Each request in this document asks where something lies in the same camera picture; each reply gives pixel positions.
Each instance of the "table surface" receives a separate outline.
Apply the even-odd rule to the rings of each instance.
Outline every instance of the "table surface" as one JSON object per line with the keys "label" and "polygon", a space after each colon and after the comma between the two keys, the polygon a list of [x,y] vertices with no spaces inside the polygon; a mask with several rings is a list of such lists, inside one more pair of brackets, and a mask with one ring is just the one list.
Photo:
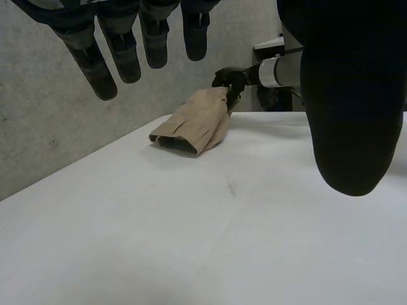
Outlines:
{"label": "table surface", "polygon": [[0,304],[406,304],[405,129],[351,198],[303,113],[236,113],[199,158],[150,145],[164,120],[0,202]]}

